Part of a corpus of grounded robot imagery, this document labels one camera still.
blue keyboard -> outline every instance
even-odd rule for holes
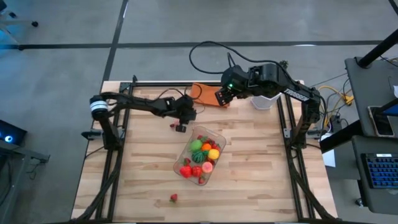
[[[371,188],[398,189],[398,154],[362,154]]]

fake fruit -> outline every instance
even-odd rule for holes
[[[211,171],[213,171],[213,165],[210,162],[204,162],[201,166],[201,169],[205,173],[210,173]]]
[[[207,155],[209,159],[218,159],[219,156],[220,152],[217,149],[210,149],[209,154]]]
[[[198,152],[194,152],[192,153],[192,161],[196,162],[196,163],[201,163],[205,160],[205,155],[203,152],[198,151]]]
[[[200,177],[201,176],[201,167],[200,166],[192,167],[192,176],[194,176],[194,177]]]
[[[211,144],[204,143],[204,144],[201,146],[201,150],[202,150],[202,151],[210,150],[210,149],[211,149]]]
[[[180,174],[185,178],[189,178],[192,176],[192,168],[189,165],[183,166],[180,168]]]
[[[202,147],[202,143],[200,140],[196,139],[191,142],[191,145],[190,145],[191,152],[198,151],[198,150],[200,150],[201,147]]]
[[[204,184],[204,183],[205,183],[205,179],[202,177],[199,177],[198,184]]]
[[[188,159],[188,158],[185,158],[184,159],[184,165],[186,166],[186,165],[189,165],[191,163],[191,160],[190,159]]]
[[[171,195],[170,196],[170,202],[173,202],[173,203],[175,203],[175,202],[177,202],[177,194],[173,194],[173,195]]]

wooden tabletop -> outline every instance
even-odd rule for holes
[[[118,91],[119,84],[105,82],[103,91]],[[165,89],[134,88],[133,95],[155,98]],[[164,96],[177,98],[179,94],[168,91]],[[195,107],[198,112],[203,110],[202,105]],[[299,119],[300,102],[293,100],[293,107],[295,118]],[[169,125],[173,122],[172,118],[156,117],[145,111],[130,111],[114,222],[297,220],[276,105],[258,111],[248,98],[232,101],[227,109],[207,106],[196,121],[190,122],[186,133],[172,130]],[[205,186],[195,185],[173,171],[173,164],[195,126],[211,129],[227,139]],[[90,142],[87,153],[102,145],[102,140]],[[303,156],[312,192],[336,216],[320,150],[308,147]],[[72,218],[81,215],[98,193],[105,158],[106,151],[100,150],[86,159]],[[169,202],[172,194],[178,194],[176,204]],[[307,217],[302,192],[300,198]],[[104,208],[106,214],[108,203]]]

orange toy fruit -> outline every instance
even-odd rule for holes
[[[201,166],[201,169],[204,173],[210,173],[211,171],[213,171],[213,165],[210,162],[204,162]]]
[[[207,150],[210,150],[210,149],[211,149],[211,144],[204,143],[204,144],[201,146],[201,150],[202,150],[202,151],[207,151]]]

gray floor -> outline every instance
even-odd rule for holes
[[[111,43],[123,0],[8,0],[33,27],[11,27],[23,44]],[[130,0],[120,43],[296,40],[381,40],[397,26],[388,1],[380,0]],[[0,34],[0,44],[12,43]],[[344,59],[374,46],[237,47],[253,59],[288,60],[294,79],[312,85],[345,73]],[[118,49],[110,80],[217,80],[198,73],[188,48]],[[48,223],[69,219],[90,128],[88,99],[99,92],[109,49],[0,50],[0,119],[28,130],[26,147],[51,154],[19,197],[13,223]],[[397,48],[386,56],[397,55]],[[244,68],[245,61],[236,61]],[[206,70],[224,70],[226,51],[198,49],[193,59]],[[347,79],[327,85],[340,89]],[[323,90],[322,95],[331,94]],[[330,106],[337,98],[332,99]],[[358,118],[355,105],[340,113]],[[398,217],[371,213],[353,201],[356,182],[330,180],[339,217],[371,223],[398,223]]]

